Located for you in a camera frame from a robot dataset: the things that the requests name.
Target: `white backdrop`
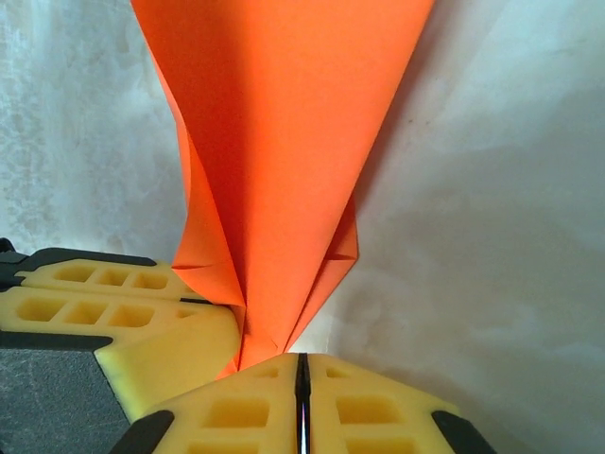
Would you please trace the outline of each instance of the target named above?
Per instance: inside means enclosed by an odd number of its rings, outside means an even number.
[[[605,2],[437,2],[361,259],[296,349],[458,403],[500,452],[605,452]],[[19,249],[171,259],[174,124],[126,0],[0,0],[0,153]]]

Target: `white fabric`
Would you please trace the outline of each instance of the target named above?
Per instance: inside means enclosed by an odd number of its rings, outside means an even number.
[[[603,452],[603,30],[602,0],[438,0],[361,259],[297,350],[458,403],[500,452]],[[0,0],[0,69],[0,234],[169,260],[174,123],[128,3]]]

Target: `orange paper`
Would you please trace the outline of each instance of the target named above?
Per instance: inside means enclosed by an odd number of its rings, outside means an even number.
[[[133,0],[177,123],[174,269],[284,352],[357,258],[351,196],[432,0]]]

